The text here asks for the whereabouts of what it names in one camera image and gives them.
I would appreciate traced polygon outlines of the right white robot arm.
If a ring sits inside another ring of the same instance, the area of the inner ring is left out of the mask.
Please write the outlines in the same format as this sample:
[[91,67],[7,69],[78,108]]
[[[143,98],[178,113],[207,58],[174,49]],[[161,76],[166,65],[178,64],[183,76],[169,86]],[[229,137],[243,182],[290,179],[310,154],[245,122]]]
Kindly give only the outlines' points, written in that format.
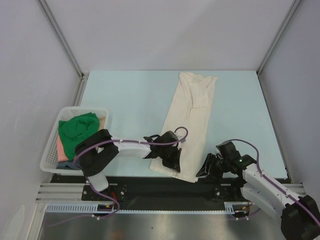
[[320,211],[309,195],[301,196],[259,170],[249,155],[222,156],[209,153],[197,177],[211,176],[217,181],[224,173],[238,176],[241,183],[230,188],[231,196],[246,199],[280,222],[287,240],[313,240],[320,235]]

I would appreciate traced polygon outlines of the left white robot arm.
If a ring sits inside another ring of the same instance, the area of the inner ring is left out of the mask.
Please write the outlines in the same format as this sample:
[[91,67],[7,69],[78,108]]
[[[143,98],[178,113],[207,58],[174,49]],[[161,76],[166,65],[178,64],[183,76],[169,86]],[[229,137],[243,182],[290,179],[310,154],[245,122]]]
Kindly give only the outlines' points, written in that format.
[[73,164],[79,168],[100,200],[110,196],[111,188],[103,170],[117,157],[140,159],[160,158],[165,167],[181,172],[180,145],[185,142],[189,131],[180,126],[162,135],[145,136],[141,140],[115,139],[107,129],[102,129],[78,144]]

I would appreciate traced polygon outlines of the cream t shirt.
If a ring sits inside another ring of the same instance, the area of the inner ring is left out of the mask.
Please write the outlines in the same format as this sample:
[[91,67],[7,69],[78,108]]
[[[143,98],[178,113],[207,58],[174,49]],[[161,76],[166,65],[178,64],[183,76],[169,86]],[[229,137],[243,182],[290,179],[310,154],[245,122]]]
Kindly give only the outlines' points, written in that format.
[[180,172],[163,166],[158,157],[149,169],[176,179],[195,183],[196,174],[203,165],[207,128],[215,94],[215,76],[202,76],[192,72],[180,72],[179,82],[173,95],[161,133],[185,127],[188,136],[181,145]]

